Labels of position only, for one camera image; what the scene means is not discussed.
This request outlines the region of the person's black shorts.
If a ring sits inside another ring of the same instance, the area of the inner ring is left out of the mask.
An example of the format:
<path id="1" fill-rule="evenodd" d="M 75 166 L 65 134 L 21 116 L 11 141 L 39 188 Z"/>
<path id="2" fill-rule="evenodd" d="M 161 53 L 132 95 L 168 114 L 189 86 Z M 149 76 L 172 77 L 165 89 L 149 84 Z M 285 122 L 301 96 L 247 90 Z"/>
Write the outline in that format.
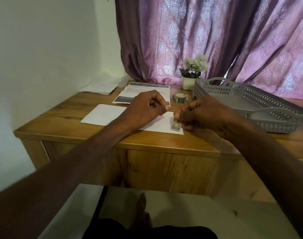
<path id="1" fill-rule="evenodd" d="M 151 229 L 126 229 L 114 219 L 97 219 L 90 223 L 82 239 L 218 239 L 209 228 L 202 226 L 162 226 Z"/>

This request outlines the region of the purple patterned curtain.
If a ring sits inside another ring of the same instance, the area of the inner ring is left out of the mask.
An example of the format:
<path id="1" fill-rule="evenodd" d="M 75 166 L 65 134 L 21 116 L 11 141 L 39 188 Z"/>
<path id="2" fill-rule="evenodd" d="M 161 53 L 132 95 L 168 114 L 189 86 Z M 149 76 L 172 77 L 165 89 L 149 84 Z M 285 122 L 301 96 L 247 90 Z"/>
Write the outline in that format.
<path id="1" fill-rule="evenodd" d="M 207 56 L 223 77 L 303 100 L 303 0 L 115 0 L 121 60 L 134 80 L 181 84 Z"/>

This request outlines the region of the blank white paper sheets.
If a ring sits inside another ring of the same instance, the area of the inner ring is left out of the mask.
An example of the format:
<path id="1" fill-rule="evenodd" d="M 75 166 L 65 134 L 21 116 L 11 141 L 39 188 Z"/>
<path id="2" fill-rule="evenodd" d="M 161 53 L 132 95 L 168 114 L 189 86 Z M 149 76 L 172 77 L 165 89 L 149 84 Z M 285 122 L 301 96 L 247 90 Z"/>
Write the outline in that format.
<path id="1" fill-rule="evenodd" d="M 118 87 L 118 85 L 118 83 L 91 83 L 82 88 L 79 92 L 109 95 Z"/>

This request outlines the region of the roll of stamps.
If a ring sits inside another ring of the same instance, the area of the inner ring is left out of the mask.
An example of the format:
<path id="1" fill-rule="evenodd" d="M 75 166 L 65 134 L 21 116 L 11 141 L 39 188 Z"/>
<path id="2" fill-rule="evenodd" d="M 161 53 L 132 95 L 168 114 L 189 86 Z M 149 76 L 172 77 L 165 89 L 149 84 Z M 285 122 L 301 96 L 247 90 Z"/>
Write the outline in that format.
<path id="1" fill-rule="evenodd" d="M 176 93 L 172 96 L 172 99 L 175 103 L 185 103 L 189 100 L 189 95 L 188 94 L 183 94 L 183 93 Z"/>

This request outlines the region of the person's right forearm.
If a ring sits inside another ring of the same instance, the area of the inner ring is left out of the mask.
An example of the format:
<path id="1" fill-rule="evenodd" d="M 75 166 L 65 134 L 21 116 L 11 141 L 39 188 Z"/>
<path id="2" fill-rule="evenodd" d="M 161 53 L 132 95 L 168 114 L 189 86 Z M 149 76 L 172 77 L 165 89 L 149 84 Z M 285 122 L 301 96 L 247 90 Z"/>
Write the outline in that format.
<path id="1" fill-rule="evenodd" d="M 246 119 L 215 125 L 213 131 L 241 153 L 303 239 L 303 164 Z"/>

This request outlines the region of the white potted flower plant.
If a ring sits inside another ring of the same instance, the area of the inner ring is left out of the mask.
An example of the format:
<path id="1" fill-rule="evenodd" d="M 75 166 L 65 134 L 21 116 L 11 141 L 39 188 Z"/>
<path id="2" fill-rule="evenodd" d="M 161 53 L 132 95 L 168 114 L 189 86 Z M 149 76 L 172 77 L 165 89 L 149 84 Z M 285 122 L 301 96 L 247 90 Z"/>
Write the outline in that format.
<path id="1" fill-rule="evenodd" d="M 182 76 L 182 89 L 193 90 L 195 80 L 209 69 L 208 57 L 198 54 L 195 58 L 186 58 L 183 63 L 185 68 L 179 69 Z"/>

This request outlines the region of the white envelope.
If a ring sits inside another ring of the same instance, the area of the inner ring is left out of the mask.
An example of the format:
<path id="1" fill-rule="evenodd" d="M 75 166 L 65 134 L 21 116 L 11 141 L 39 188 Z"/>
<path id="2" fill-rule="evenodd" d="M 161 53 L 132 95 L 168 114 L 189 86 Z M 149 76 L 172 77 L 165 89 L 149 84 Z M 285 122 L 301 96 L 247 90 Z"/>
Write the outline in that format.
<path id="1" fill-rule="evenodd" d="M 81 123 L 106 126 L 120 116 L 125 109 L 126 107 L 122 106 L 99 104 L 81 120 Z M 182 128 L 180 128 L 180 130 L 172 128 L 173 118 L 173 112 L 166 112 L 143 128 L 140 128 L 140 130 L 184 135 Z"/>

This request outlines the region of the grey perforated plastic basket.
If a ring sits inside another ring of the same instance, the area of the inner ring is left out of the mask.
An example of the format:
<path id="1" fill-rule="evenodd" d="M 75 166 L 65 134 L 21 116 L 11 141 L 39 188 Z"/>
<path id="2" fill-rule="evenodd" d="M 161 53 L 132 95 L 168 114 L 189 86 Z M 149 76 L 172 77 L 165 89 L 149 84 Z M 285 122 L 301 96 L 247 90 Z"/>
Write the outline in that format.
<path id="1" fill-rule="evenodd" d="M 209 94 L 266 132 L 289 134 L 303 124 L 303 108 L 246 83 L 223 77 L 196 79 L 193 95 Z"/>

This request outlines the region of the person's right hand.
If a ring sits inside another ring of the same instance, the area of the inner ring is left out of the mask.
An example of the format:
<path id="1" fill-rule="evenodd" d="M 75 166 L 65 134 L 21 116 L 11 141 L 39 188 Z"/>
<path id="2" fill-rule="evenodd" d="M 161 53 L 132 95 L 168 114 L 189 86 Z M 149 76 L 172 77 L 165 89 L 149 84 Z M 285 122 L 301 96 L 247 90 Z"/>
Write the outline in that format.
<path id="1" fill-rule="evenodd" d="M 229 140 L 232 131 L 243 125 L 245 118 L 211 96 L 205 96 L 206 129 Z"/>

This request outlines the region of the person's foot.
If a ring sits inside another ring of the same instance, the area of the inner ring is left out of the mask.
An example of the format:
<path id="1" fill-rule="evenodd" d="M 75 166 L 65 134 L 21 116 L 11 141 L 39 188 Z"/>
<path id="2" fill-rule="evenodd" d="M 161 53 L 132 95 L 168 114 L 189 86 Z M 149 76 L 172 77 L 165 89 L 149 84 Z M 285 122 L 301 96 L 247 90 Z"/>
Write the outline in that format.
<path id="1" fill-rule="evenodd" d="M 151 217 L 146 212 L 146 195 L 142 193 L 136 203 L 135 217 L 130 230 L 148 230 L 152 228 Z"/>

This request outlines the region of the printed paper sheet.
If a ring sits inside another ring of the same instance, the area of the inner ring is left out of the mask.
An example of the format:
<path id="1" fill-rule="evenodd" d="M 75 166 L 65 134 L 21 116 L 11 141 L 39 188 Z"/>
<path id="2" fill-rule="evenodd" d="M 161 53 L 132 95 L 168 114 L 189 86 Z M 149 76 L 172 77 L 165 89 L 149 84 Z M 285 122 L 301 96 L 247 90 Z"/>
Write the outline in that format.
<path id="1" fill-rule="evenodd" d="M 140 83 L 132 81 L 127 85 L 123 91 L 116 97 L 112 104 L 130 104 L 134 97 L 141 92 L 156 90 L 165 99 L 168 106 L 170 106 L 170 86 L 162 84 Z"/>

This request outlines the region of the person's left hand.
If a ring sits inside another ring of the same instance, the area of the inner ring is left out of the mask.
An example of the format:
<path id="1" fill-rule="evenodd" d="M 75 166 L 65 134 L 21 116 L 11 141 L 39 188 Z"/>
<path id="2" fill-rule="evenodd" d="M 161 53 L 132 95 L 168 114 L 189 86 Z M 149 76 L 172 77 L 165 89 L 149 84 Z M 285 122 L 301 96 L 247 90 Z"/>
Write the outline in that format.
<path id="1" fill-rule="evenodd" d="M 157 118 L 151 113 L 151 106 L 154 104 L 168 105 L 156 90 L 141 92 L 121 114 L 120 119 L 131 131 L 138 130 Z"/>

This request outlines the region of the person's left forearm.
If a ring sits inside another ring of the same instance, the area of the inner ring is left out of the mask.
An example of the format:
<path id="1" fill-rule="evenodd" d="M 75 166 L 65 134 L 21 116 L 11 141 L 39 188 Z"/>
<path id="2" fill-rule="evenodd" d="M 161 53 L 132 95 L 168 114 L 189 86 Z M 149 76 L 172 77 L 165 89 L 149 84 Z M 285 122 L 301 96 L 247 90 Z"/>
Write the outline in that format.
<path id="1" fill-rule="evenodd" d="M 0 192 L 0 239 L 37 239 L 82 178 L 110 148 L 133 131 L 122 114 L 60 159 Z"/>

